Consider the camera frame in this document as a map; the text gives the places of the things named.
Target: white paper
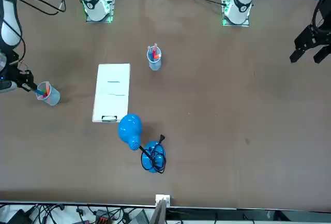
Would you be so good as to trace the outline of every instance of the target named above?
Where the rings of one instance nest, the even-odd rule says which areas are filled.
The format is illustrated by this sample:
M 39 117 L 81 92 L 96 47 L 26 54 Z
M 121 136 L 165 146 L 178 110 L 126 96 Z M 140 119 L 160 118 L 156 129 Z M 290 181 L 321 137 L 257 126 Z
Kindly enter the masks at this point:
M 130 64 L 100 64 L 93 122 L 119 122 L 128 114 Z

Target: clear plastic cup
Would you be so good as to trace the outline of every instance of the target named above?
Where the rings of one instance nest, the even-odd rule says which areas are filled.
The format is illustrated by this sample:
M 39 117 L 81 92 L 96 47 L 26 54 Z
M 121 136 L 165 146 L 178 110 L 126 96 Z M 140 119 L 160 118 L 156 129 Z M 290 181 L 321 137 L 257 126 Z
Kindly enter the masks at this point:
M 147 59 L 149 62 L 149 67 L 151 70 L 159 70 L 161 68 L 161 50 L 159 47 L 157 47 L 156 49 L 156 55 L 160 54 L 160 57 L 156 60 L 151 60 L 152 58 L 149 56 L 148 54 L 148 50 L 147 50 Z
M 38 100 L 42 100 L 42 101 L 48 103 L 49 105 L 54 106 L 60 101 L 59 91 L 57 91 L 56 88 L 54 88 L 49 82 L 41 82 L 37 86 L 37 89 L 40 91 L 46 92 L 46 83 L 48 83 L 50 86 L 50 93 L 48 94 L 48 96 L 43 97 L 36 93 L 36 97 Z

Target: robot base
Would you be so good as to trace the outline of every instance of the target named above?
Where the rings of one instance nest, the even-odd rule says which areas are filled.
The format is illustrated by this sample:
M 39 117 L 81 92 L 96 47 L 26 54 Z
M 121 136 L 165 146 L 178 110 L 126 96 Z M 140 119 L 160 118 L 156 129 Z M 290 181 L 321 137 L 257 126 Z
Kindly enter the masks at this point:
M 251 9 L 252 6 L 249 7 L 248 10 L 248 14 L 247 14 L 247 19 L 246 21 L 244 21 L 244 23 L 238 25 L 238 24 L 233 24 L 226 16 L 225 16 L 225 12 L 227 12 L 229 10 L 229 4 L 230 4 L 231 0 L 222 0 L 222 3 L 225 3 L 227 6 L 224 7 L 222 6 L 222 24 L 223 26 L 249 26 L 249 11 Z
M 86 15 L 87 23 L 111 23 L 113 21 L 115 0 L 105 0 L 105 3 L 106 3 L 106 8 L 109 9 L 109 14 L 106 15 L 101 21 L 93 21 L 88 17 L 88 15 Z

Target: table surface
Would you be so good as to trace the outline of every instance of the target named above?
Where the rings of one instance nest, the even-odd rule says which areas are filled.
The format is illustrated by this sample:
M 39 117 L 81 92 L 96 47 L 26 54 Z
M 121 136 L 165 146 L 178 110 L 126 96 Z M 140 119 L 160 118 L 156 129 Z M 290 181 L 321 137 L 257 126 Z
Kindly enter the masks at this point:
M 153 205 L 164 193 L 181 206 L 329 210 L 331 60 L 289 60 L 314 0 L 254 0 L 249 28 L 223 27 L 201 0 L 116 0 L 112 24 L 86 24 L 66 2 L 54 17 L 18 4 L 25 62 L 61 103 L 1 95 L 1 199 Z M 118 124 L 92 123 L 102 63 L 131 64 L 129 112 L 143 144 L 165 135 L 163 175 L 143 170 Z

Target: metal bracket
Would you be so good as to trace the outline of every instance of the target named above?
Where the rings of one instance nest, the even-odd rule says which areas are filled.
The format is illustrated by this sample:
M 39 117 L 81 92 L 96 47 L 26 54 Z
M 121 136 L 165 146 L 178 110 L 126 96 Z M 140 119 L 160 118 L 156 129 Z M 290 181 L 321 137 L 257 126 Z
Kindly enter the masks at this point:
M 222 6 L 222 24 L 223 26 L 249 26 L 249 12 L 250 9 L 252 8 L 252 4 L 249 6 L 248 13 L 247 13 L 247 19 L 240 25 L 233 24 L 231 21 L 228 20 L 228 18 L 225 16 L 225 12 L 229 10 L 229 5 L 230 5 L 231 0 L 222 0 L 222 3 L 225 3 L 227 6 Z
M 106 15 L 101 21 L 93 21 L 88 15 L 86 15 L 87 23 L 111 23 L 114 19 L 114 8 L 115 8 L 115 0 L 104 0 L 106 8 L 109 9 L 109 14 Z
M 165 200 L 167 207 L 170 207 L 170 195 L 155 195 L 155 206 L 162 200 Z
M 149 224 L 164 224 L 166 209 L 170 207 L 170 195 L 155 195 L 156 207 Z

